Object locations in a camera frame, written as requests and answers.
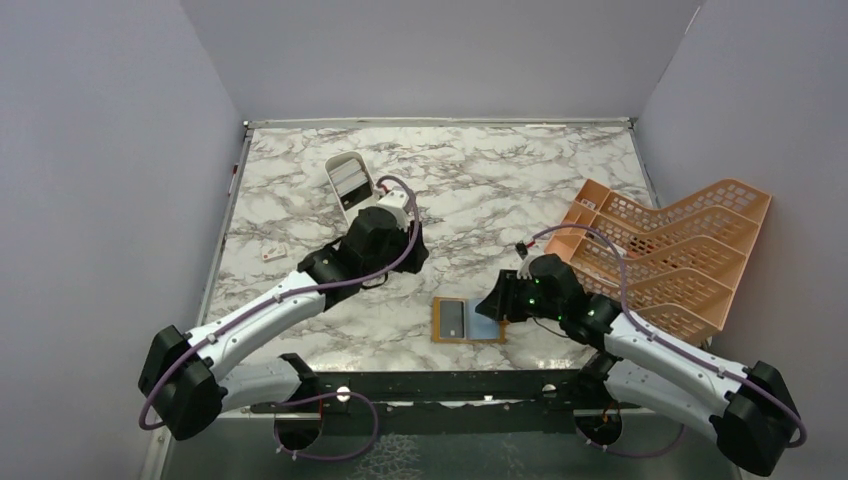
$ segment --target purple hose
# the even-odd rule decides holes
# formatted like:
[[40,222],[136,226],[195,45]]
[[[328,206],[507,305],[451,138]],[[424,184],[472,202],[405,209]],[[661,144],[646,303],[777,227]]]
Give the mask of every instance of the purple hose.
[[[553,232],[554,230],[559,230],[559,229],[562,229],[562,228],[580,228],[580,229],[586,230],[587,232],[591,232],[592,234],[594,234],[595,236],[597,236],[598,238],[603,240],[604,243],[607,244],[609,249],[612,251],[612,254],[615,255],[615,259],[618,261],[618,268],[619,268],[619,270],[621,270],[621,282],[619,282],[621,284],[620,285],[621,286],[621,311],[624,313],[624,316],[627,318],[627,320],[630,321],[630,323],[636,328],[636,330],[650,336],[651,331],[648,328],[650,326],[650,324],[642,325],[641,323],[639,323],[635,318],[633,318],[633,314],[630,312],[630,307],[627,306],[627,265],[625,265],[624,259],[621,258],[621,255],[618,253],[618,250],[615,248],[615,245],[610,241],[609,238],[606,237],[606,235],[604,235],[603,233],[599,232],[598,230],[596,230],[592,227],[589,227],[587,225],[580,225],[580,224],[577,224],[577,223],[563,223],[562,225],[557,225],[555,227],[546,228],[546,229],[542,230],[541,232],[533,235],[532,238],[535,241],[536,239],[538,239],[542,235],[545,235],[547,233]],[[672,352],[680,355],[681,357],[689,360],[690,362],[696,364],[696,365],[699,365],[699,366],[706,368],[707,370],[713,371],[715,373],[721,372],[717,365],[713,365],[712,363],[707,362],[706,360],[702,360],[702,359],[696,357],[695,355],[692,355],[691,353],[687,352],[686,350],[678,347],[677,345],[669,342],[668,340],[666,340],[662,337],[657,337],[656,342],[659,343],[660,345],[668,348]],[[801,417],[798,416],[798,414],[795,413],[786,404],[784,404],[783,402],[778,400],[774,395],[765,391],[759,385],[755,384],[754,382],[748,380],[745,377],[742,377],[740,375],[736,375],[735,373],[728,372],[728,371],[724,372],[724,376],[726,376],[727,378],[730,378],[732,380],[736,380],[737,382],[741,383],[742,385],[745,385],[746,387],[750,388],[751,390],[757,392],[757,394],[761,395],[766,400],[773,403],[777,408],[780,409],[781,412],[783,412],[784,415],[786,415],[787,417],[789,417],[792,420],[792,422],[795,424],[795,426],[798,427],[798,439],[795,440],[794,442],[789,442],[789,448],[800,447],[801,445],[803,445],[807,441],[807,427],[804,425],[804,422],[801,421]]]
[[368,449],[370,449],[374,445],[374,443],[377,441],[377,434],[380,431],[380,417],[377,414],[377,407],[375,407],[374,404],[371,402],[371,400],[368,400],[368,398],[366,398],[365,395],[362,395],[362,394],[356,393],[356,392],[330,392],[330,393],[323,393],[321,395],[315,395],[314,397],[304,398],[302,400],[295,400],[293,402],[280,402],[280,403],[277,403],[275,405],[277,405],[278,407],[296,407],[298,405],[304,405],[304,404],[307,404],[307,403],[312,403],[312,402],[315,402],[317,400],[324,400],[325,398],[332,398],[332,397],[337,397],[337,396],[342,396],[342,395],[343,396],[350,396],[350,397],[362,400],[366,405],[368,405],[368,408],[371,410],[371,416],[374,417],[374,427],[371,429],[371,436],[368,438],[368,441],[365,442],[365,445],[363,445],[362,448],[360,448],[359,450],[356,450],[354,452],[351,452],[351,453],[346,453],[344,455],[336,455],[336,456],[323,456],[323,455],[313,455],[311,453],[300,453],[299,450],[292,451],[292,450],[289,450],[288,448],[286,448],[282,444],[282,442],[280,442],[280,437],[277,435],[277,427],[275,425],[274,426],[274,441],[277,442],[277,447],[279,447],[279,451],[280,452],[286,452],[287,454],[291,455],[292,458],[295,458],[295,459],[297,457],[300,457],[300,458],[306,458],[306,459],[309,459],[309,460],[321,460],[321,461],[324,461],[324,462],[342,462],[342,461],[345,461],[345,460],[350,460],[352,458],[358,457],[358,456],[362,455],[363,453],[367,452]]
[[[228,322],[228,323],[222,325],[221,328],[219,328],[218,330],[215,330],[215,332],[212,335],[214,337],[220,337],[221,335],[232,330],[233,328],[235,328],[236,326],[238,326],[239,324],[241,324],[242,322],[244,322],[248,318],[252,317],[256,313],[260,312],[261,310],[264,310],[264,309],[268,308],[269,306],[271,306],[275,303],[282,303],[282,301],[285,300],[286,298],[289,298],[289,297],[292,297],[292,296],[295,296],[295,295],[300,295],[300,294],[303,294],[303,293],[320,292],[320,291],[329,290],[329,289],[332,289],[332,288],[349,287],[351,285],[358,285],[358,284],[367,282],[369,280],[373,280],[377,277],[380,277],[380,276],[394,270],[395,267],[400,265],[401,262],[403,262],[406,259],[406,257],[409,256],[410,252],[412,252],[412,249],[415,247],[415,240],[418,238],[418,234],[421,231],[421,221],[420,221],[421,219],[419,218],[419,214],[418,214],[418,203],[417,203],[416,198],[415,198],[415,192],[413,192],[412,189],[409,188],[409,186],[406,183],[403,182],[403,180],[399,179],[398,177],[396,177],[394,175],[383,175],[382,177],[380,177],[379,180],[377,180],[377,185],[378,186],[381,185],[386,180],[391,180],[391,181],[397,183],[398,185],[400,185],[401,188],[403,188],[403,190],[409,196],[409,203],[410,203],[410,206],[412,207],[412,215],[413,215],[413,219],[414,219],[413,224],[412,224],[412,236],[410,236],[410,238],[409,238],[409,243],[407,244],[406,249],[403,251],[403,253],[401,253],[400,256],[394,262],[386,265],[385,267],[383,267],[382,269],[380,269],[380,270],[378,270],[374,273],[371,273],[371,274],[368,274],[368,275],[365,275],[365,276],[362,276],[362,277],[359,277],[359,278],[355,278],[353,280],[345,280],[345,281],[342,281],[342,282],[334,282],[334,283],[324,283],[324,284],[321,284],[321,285],[311,285],[311,286],[308,286],[308,287],[295,288],[295,289],[292,289],[292,290],[288,290],[286,292],[282,292],[279,295],[279,297],[277,297],[277,299],[269,298],[269,299],[267,299],[267,300],[265,300],[261,303],[254,305],[249,310],[245,311],[244,313],[242,313],[241,315],[239,315],[238,317],[233,319],[231,322]],[[158,423],[153,423],[153,424],[147,423],[147,414],[150,411],[150,408],[153,406],[153,400],[156,398],[157,395],[159,395],[159,392],[162,391],[162,388],[164,388],[165,384],[168,382],[168,379],[171,378],[171,376],[174,374],[174,372],[176,372],[177,369],[179,369],[180,366],[182,366],[183,363],[185,363],[186,360],[191,358],[192,355],[196,354],[201,348],[203,348],[207,345],[209,345],[209,338],[201,339],[199,342],[197,342],[196,345],[189,348],[184,354],[182,354],[182,356],[180,356],[180,358],[178,358],[167,370],[165,370],[165,373],[162,374],[162,376],[159,378],[159,381],[157,381],[156,385],[153,386],[153,389],[150,391],[150,394],[147,396],[147,398],[144,399],[144,405],[141,407],[141,413],[138,416],[138,426],[141,427],[142,430],[155,430],[155,429],[160,428],[160,427],[165,425],[165,422],[158,422]]]
[[603,450],[604,453],[607,453],[607,454],[612,455],[614,457],[633,458],[633,459],[644,460],[644,459],[648,459],[648,458],[661,457],[661,456],[665,455],[666,453],[677,448],[677,446],[680,445],[680,443],[683,441],[683,437],[686,436],[685,435],[686,434],[686,427],[683,426],[683,425],[680,426],[680,431],[677,432],[677,437],[674,438],[674,441],[672,441],[671,443],[669,443],[668,445],[666,445],[665,447],[663,447],[659,450],[655,450],[653,452],[648,452],[648,453],[630,453],[630,452],[619,452],[617,450],[610,450],[608,448],[604,448],[604,445],[595,443],[594,441],[590,440],[589,437],[587,437],[586,434],[583,433],[579,428],[577,429],[577,434],[586,439],[587,445],[590,445],[594,448],[597,448],[598,450]]

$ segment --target purple cable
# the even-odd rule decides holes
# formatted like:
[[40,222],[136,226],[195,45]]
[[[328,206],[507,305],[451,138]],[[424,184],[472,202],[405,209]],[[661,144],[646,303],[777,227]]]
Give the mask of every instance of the purple cable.
[[371,436],[368,438],[368,441],[365,442],[365,445],[363,445],[362,448],[360,448],[359,450],[356,450],[355,452],[346,453],[344,455],[336,455],[336,456],[323,456],[323,455],[312,455],[310,453],[299,453],[300,452],[299,450],[289,450],[288,448],[286,448],[282,444],[282,442],[280,442],[280,437],[277,434],[277,426],[275,425],[274,426],[274,441],[277,442],[277,447],[278,447],[277,452],[278,453],[279,452],[286,452],[287,454],[292,456],[292,459],[297,459],[297,457],[300,457],[300,458],[306,458],[306,459],[309,459],[309,460],[321,460],[321,461],[325,461],[325,462],[343,462],[345,460],[350,460],[352,458],[358,457],[358,456],[362,455],[363,453],[367,452],[368,449],[370,449],[374,445],[374,443],[377,441],[377,434],[380,431],[380,417],[377,414],[377,407],[375,407],[374,403],[372,403],[371,400],[368,400],[368,398],[365,397],[365,395],[362,395],[362,394],[356,393],[356,392],[330,392],[330,393],[323,393],[321,395],[315,395],[314,397],[304,398],[302,400],[295,400],[293,402],[280,402],[280,403],[277,403],[275,405],[277,405],[278,407],[296,407],[298,405],[304,405],[304,404],[307,404],[307,403],[312,403],[312,402],[317,401],[317,400],[324,400],[325,398],[332,398],[332,397],[337,397],[337,396],[350,396],[350,397],[362,400],[366,405],[368,405],[368,408],[371,410],[371,416],[374,417],[374,428],[371,429]]
[[[633,314],[630,313],[630,307],[627,306],[627,265],[625,265],[624,259],[621,258],[621,254],[618,253],[618,250],[615,248],[615,245],[610,241],[609,238],[607,238],[606,235],[604,235],[600,231],[598,231],[598,230],[596,230],[592,227],[589,227],[587,225],[580,225],[580,224],[577,224],[577,223],[563,223],[562,225],[557,225],[555,227],[549,227],[549,228],[542,230],[541,232],[533,235],[532,239],[535,241],[539,237],[541,237],[542,235],[545,235],[547,233],[550,233],[550,232],[553,232],[555,230],[559,230],[559,229],[562,229],[562,228],[579,228],[579,229],[582,229],[582,230],[586,230],[587,232],[591,232],[592,234],[594,234],[595,236],[597,236],[598,238],[603,240],[604,243],[607,244],[609,249],[612,251],[612,254],[615,256],[615,259],[618,261],[618,268],[621,271],[621,282],[620,282],[621,283],[621,285],[620,285],[620,287],[621,287],[621,311],[624,313],[624,316],[627,318],[627,320],[630,321],[630,323],[636,328],[636,330],[638,330],[641,333],[646,334],[647,336],[650,336],[651,331],[648,328],[650,326],[650,324],[642,325],[635,318],[633,318]],[[657,337],[656,342],[659,343],[660,345],[668,348],[672,352],[680,355],[681,357],[689,360],[690,362],[696,364],[696,365],[699,365],[699,366],[706,368],[707,370],[713,371],[715,373],[721,374],[721,370],[719,369],[719,367],[717,365],[713,365],[712,363],[707,362],[706,360],[702,360],[702,359],[696,357],[695,355],[692,355],[691,353],[687,352],[686,350],[678,347],[677,345],[669,342],[668,340],[666,340],[662,337]],[[766,400],[773,403],[777,408],[780,409],[781,412],[783,412],[784,415],[786,415],[787,417],[789,417],[792,420],[792,422],[795,424],[795,426],[798,427],[798,440],[795,440],[794,442],[789,442],[789,445],[788,445],[789,448],[800,447],[801,445],[803,445],[807,441],[807,427],[804,425],[804,422],[801,421],[801,417],[798,416],[798,414],[795,413],[786,404],[784,404],[783,402],[778,400],[777,397],[775,397],[774,395],[765,391],[762,387],[760,387],[759,385],[755,384],[754,382],[748,380],[745,377],[742,377],[740,375],[736,375],[735,373],[728,372],[728,371],[724,372],[724,376],[726,376],[727,378],[730,378],[732,380],[736,380],[737,382],[741,383],[742,385],[745,385],[746,387],[750,388],[751,390],[757,392],[757,394],[761,395]]]
[[[227,333],[228,331],[232,330],[248,318],[258,313],[259,311],[264,310],[275,303],[282,303],[283,300],[285,300],[286,298],[295,295],[301,295],[303,293],[320,292],[332,288],[349,287],[351,285],[365,283],[369,280],[373,280],[377,277],[382,276],[385,273],[394,270],[395,267],[400,265],[401,262],[403,262],[406,257],[409,256],[410,252],[412,252],[412,249],[415,247],[415,240],[418,238],[418,234],[421,230],[421,222],[418,214],[418,203],[415,198],[415,192],[413,192],[412,189],[409,188],[409,186],[404,183],[403,180],[399,179],[394,175],[383,175],[382,177],[380,177],[379,180],[377,180],[377,185],[381,185],[386,180],[391,180],[400,185],[401,188],[403,188],[403,190],[409,196],[409,203],[412,207],[412,215],[414,219],[412,224],[412,236],[409,238],[409,244],[407,244],[406,249],[394,262],[386,265],[385,267],[374,273],[355,278],[353,280],[323,283],[321,285],[311,285],[309,287],[295,288],[283,292],[277,298],[269,298],[261,303],[254,305],[249,310],[245,311],[244,313],[233,319],[231,322],[226,323],[222,325],[221,328],[219,328],[218,330],[215,330],[215,332],[212,333],[212,336],[215,338],[220,337],[221,335]],[[182,356],[180,356],[180,358],[178,358],[173,364],[171,364],[171,366],[167,370],[165,370],[165,373],[162,374],[162,376],[159,378],[159,381],[156,382],[156,385],[153,386],[153,389],[150,391],[150,394],[147,396],[147,398],[144,399],[144,405],[141,407],[141,413],[138,416],[138,426],[141,427],[142,430],[156,430],[157,428],[160,428],[165,425],[165,422],[158,422],[153,424],[147,423],[147,414],[148,412],[150,412],[150,408],[153,406],[153,400],[156,398],[157,395],[159,395],[159,392],[162,391],[162,388],[164,388],[165,384],[168,382],[168,379],[171,378],[174,372],[176,372],[177,369],[179,369],[180,366],[182,366],[182,364],[185,363],[185,361],[188,360],[192,355],[196,354],[201,348],[207,345],[209,345],[209,337],[201,339],[199,342],[197,342],[196,345],[189,348],[184,354],[182,354]]]
[[607,454],[612,455],[614,457],[634,458],[634,459],[644,460],[644,459],[648,459],[648,458],[661,457],[661,456],[665,455],[666,453],[677,448],[677,446],[680,445],[680,443],[683,441],[683,437],[686,436],[685,435],[686,434],[686,426],[684,426],[684,425],[680,426],[680,431],[677,432],[677,437],[675,437],[673,442],[671,442],[670,444],[666,445],[665,447],[663,447],[659,450],[656,450],[656,451],[653,451],[653,452],[648,452],[648,453],[630,453],[630,452],[619,452],[617,450],[610,450],[608,448],[604,448],[604,445],[601,445],[599,443],[596,443],[596,442],[590,440],[589,437],[587,437],[586,434],[583,433],[583,431],[580,430],[579,428],[577,429],[577,433],[581,437],[586,439],[587,445],[592,446],[594,448],[597,448],[598,450],[603,450],[604,453],[607,453]]

